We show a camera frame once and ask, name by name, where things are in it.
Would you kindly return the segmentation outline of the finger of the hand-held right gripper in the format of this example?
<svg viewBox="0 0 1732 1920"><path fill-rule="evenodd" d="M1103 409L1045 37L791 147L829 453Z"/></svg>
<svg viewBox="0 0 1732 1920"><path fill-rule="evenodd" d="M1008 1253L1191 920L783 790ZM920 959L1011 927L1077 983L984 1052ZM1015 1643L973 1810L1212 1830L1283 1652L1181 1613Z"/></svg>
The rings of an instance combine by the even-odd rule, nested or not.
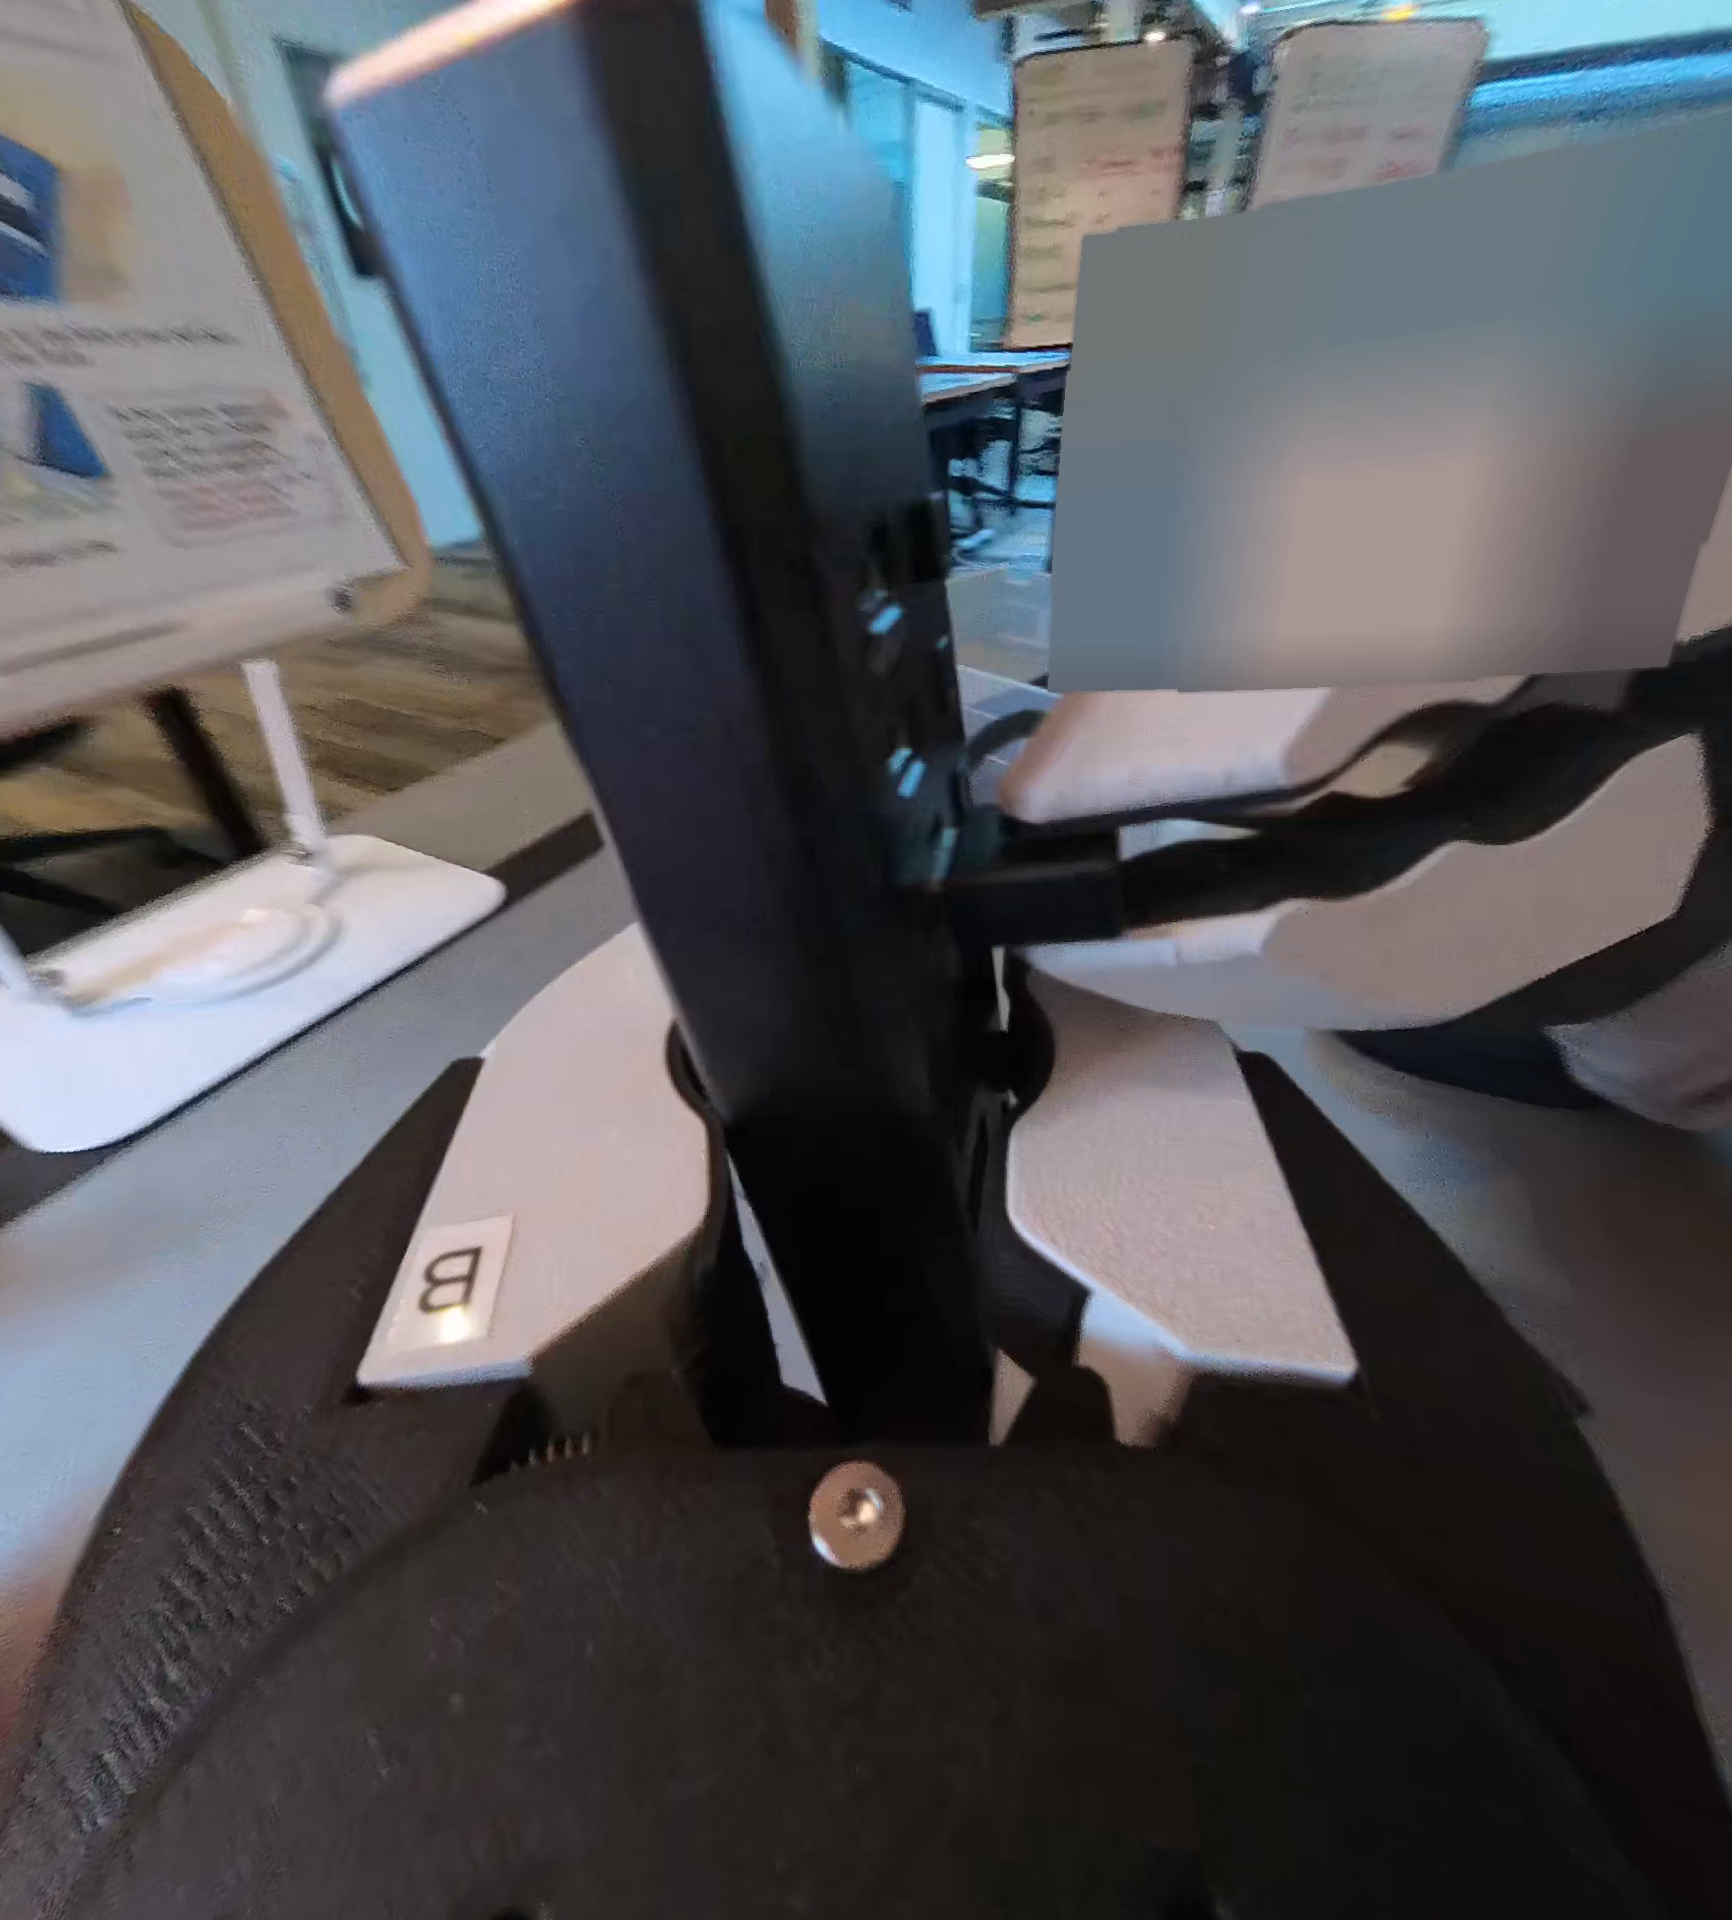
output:
<svg viewBox="0 0 1732 1920"><path fill-rule="evenodd" d="M1059 695L999 781L1029 826L1290 796L1332 781L1396 728L1500 709L1525 676L1442 685Z"/></svg>
<svg viewBox="0 0 1732 1920"><path fill-rule="evenodd" d="M1454 841L1339 900L1025 949L1071 989L1240 1029L1450 1023L1664 924L1713 828L1704 746L1655 746L1522 843Z"/></svg>

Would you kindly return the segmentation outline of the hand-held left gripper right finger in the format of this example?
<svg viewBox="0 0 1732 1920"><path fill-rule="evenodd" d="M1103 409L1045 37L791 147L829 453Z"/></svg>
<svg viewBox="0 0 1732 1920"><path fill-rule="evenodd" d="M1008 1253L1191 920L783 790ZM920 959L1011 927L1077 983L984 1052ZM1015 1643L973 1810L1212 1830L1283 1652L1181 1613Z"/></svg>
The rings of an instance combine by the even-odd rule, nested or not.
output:
<svg viewBox="0 0 1732 1920"><path fill-rule="evenodd" d="M1225 1032L1013 969L989 1151L989 1435L1097 1380L1155 1448L1204 1382L1342 1390L1359 1357Z"/></svg>

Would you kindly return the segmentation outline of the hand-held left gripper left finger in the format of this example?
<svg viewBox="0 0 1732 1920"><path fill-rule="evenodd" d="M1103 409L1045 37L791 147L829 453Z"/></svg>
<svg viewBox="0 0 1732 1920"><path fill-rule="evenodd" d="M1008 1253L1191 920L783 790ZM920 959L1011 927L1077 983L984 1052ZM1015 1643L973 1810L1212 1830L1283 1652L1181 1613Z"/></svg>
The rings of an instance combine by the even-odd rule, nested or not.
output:
<svg viewBox="0 0 1732 1920"><path fill-rule="evenodd" d="M672 1005L631 924L478 1061L357 1387L615 1397L684 1371L730 1188L669 1057Z"/></svg>

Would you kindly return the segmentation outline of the black usb hub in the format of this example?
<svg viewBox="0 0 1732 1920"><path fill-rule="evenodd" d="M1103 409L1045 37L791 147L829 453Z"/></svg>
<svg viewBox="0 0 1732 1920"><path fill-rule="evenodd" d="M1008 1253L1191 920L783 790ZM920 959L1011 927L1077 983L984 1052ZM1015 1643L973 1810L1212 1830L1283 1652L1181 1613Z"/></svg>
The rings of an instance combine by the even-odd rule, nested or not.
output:
<svg viewBox="0 0 1732 1920"><path fill-rule="evenodd" d="M890 180L712 5L464 5L324 112L832 1420L980 1443L965 721Z"/></svg>

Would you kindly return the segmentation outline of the white document stand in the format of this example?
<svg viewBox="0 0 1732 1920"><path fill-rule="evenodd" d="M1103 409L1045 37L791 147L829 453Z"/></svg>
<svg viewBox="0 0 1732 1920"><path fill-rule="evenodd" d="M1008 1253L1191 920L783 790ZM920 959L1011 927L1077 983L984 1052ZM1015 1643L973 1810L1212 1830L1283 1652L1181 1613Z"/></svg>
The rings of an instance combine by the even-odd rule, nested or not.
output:
<svg viewBox="0 0 1732 1920"><path fill-rule="evenodd" d="M240 668L291 845L43 967L0 924L0 1133L37 1154L133 1141L488 920L488 874L335 832L279 664Z"/></svg>

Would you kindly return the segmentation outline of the wooden office desk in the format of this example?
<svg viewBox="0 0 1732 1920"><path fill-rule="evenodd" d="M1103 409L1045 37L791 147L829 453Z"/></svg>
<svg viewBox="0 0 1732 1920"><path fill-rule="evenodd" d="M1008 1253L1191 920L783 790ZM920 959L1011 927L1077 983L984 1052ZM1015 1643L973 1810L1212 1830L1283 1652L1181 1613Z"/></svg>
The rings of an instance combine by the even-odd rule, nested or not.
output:
<svg viewBox="0 0 1732 1920"><path fill-rule="evenodd" d="M934 491L954 493L956 453L969 454L979 467L984 463L975 453L979 438L980 447L1004 449L1002 485L975 479L960 493L983 509L1017 512L1027 472L1027 422L1032 415L1061 412L1071 364L1071 349L922 357L916 373Z"/></svg>

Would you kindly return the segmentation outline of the handwritten whiteboard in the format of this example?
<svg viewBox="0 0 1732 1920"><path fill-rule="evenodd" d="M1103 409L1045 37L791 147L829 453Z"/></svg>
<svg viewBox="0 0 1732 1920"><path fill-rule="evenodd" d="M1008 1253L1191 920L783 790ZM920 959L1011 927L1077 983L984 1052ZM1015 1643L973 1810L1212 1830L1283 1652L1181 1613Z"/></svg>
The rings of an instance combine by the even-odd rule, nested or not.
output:
<svg viewBox="0 0 1732 1920"><path fill-rule="evenodd" d="M1015 65L1011 352L1074 341L1090 236L1173 222L1191 162L1191 37L1090 45Z"/></svg>
<svg viewBox="0 0 1732 1920"><path fill-rule="evenodd" d="M1478 15L1309 22L1277 47L1250 212L1438 175L1488 52Z"/></svg>

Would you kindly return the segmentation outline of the dark door window sign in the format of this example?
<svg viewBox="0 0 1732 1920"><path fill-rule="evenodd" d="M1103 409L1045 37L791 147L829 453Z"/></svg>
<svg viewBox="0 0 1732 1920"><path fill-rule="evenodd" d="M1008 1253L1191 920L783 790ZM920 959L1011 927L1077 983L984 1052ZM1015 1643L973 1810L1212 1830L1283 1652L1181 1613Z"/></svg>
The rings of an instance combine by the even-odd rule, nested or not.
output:
<svg viewBox="0 0 1732 1920"><path fill-rule="evenodd" d="M344 161L326 119L326 86L335 72L335 59L322 48L292 38L279 38L275 47L303 125L313 164L311 177L330 216L330 231L338 234L346 273L355 281L373 281L376 279L375 240L348 186Z"/></svg>

